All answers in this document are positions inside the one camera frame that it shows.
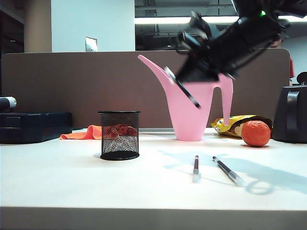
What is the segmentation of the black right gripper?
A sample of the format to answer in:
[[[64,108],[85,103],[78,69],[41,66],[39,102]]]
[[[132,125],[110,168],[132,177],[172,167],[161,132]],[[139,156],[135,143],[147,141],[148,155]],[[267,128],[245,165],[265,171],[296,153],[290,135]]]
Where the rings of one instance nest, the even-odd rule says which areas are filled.
[[[266,15],[241,17],[217,38],[212,37],[209,25],[199,16],[191,18],[191,25],[207,38],[199,42],[191,57],[176,75],[180,82],[216,82],[218,74],[237,77],[237,70],[260,55],[258,52],[237,64],[258,47],[266,49],[281,34],[281,26]]]

